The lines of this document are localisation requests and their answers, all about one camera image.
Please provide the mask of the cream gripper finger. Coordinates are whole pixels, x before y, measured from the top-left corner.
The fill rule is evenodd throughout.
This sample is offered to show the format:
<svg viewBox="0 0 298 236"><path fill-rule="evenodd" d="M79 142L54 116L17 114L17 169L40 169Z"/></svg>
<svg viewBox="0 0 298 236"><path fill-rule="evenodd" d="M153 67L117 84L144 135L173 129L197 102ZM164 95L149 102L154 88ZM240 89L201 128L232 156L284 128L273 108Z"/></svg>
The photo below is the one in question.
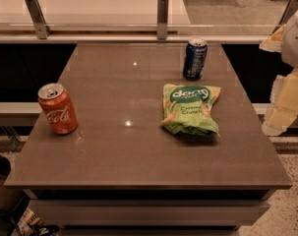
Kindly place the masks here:
<svg viewBox="0 0 298 236"><path fill-rule="evenodd" d="M285 26L277 29L270 37L260 43L259 48L263 51L280 53L284 30Z"/></svg>
<svg viewBox="0 0 298 236"><path fill-rule="evenodd" d="M264 117L262 130L265 135L279 136L298 117L298 69L286 77L278 75L273 82L270 105Z"/></svg>

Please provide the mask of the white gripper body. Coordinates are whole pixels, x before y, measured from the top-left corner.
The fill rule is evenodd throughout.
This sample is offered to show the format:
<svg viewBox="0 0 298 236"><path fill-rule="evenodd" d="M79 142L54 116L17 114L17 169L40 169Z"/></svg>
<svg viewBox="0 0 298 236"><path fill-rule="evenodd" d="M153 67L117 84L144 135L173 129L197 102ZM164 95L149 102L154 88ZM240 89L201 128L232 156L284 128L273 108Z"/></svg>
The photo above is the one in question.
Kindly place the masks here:
<svg viewBox="0 0 298 236"><path fill-rule="evenodd" d="M298 68L298 10L283 31L281 58L283 62Z"/></svg>

